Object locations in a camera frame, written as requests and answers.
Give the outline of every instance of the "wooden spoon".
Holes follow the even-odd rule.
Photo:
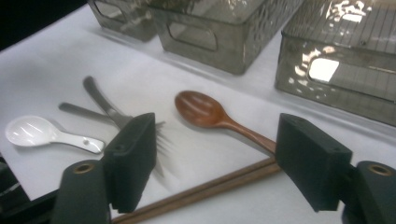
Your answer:
[[[224,128],[235,131],[252,140],[275,155],[276,143],[231,119],[221,104],[198,91],[182,91],[175,99],[181,117],[202,128]]]

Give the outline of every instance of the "chopsticks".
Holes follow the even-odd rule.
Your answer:
[[[228,175],[206,182],[195,188],[185,190],[174,196],[139,208],[131,214],[116,217],[112,220],[112,223],[130,224],[143,221],[151,217],[156,217],[166,212],[176,210],[182,206],[199,202],[227,190],[263,179],[264,177],[275,174],[279,171],[280,167],[277,165],[275,158],[268,158]]]

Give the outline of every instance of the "white ceramic spoon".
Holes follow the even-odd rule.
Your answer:
[[[90,137],[63,133],[46,119],[25,116],[12,120],[6,127],[9,142],[20,147],[36,147],[49,143],[64,143],[92,153],[101,153],[105,143]]]

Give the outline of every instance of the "spoon handle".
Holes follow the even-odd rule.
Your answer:
[[[101,153],[105,146],[105,143],[100,140],[60,131],[57,132],[56,138],[52,142],[80,147],[95,154]]]
[[[251,131],[249,128],[237,123],[230,117],[227,117],[224,121],[225,122],[223,122],[222,125],[225,128],[228,128],[230,130],[233,130],[237,133],[244,135],[246,138],[255,142],[259,146],[265,148],[271,154],[275,155],[276,143],[273,140],[266,138],[265,136],[262,136],[259,133],[255,133],[255,132]]]

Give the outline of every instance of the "white table surface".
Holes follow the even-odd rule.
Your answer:
[[[63,131],[109,143],[115,127],[58,109],[68,102],[101,112],[82,87],[83,78],[93,76],[123,113],[154,112],[157,121],[166,122],[166,147],[159,153],[164,177],[151,176],[139,207],[267,158],[237,134],[186,124],[174,106],[183,90],[214,97],[233,119],[273,140],[279,114],[290,113],[353,150],[352,164],[378,161],[396,167],[395,128],[275,89],[280,41],[279,32],[244,75],[234,76],[163,51],[158,36],[148,43],[117,38],[102,30],[85,6],[0,52],[0,129],[17,117],[36,115]],[[101,157],[60,144],[15,147],[4,134],[0,151],[32,200],[57,189],[67,166]],[[281,173],[144,223],[333,224],[341,223],[342,208],[316,214]]]

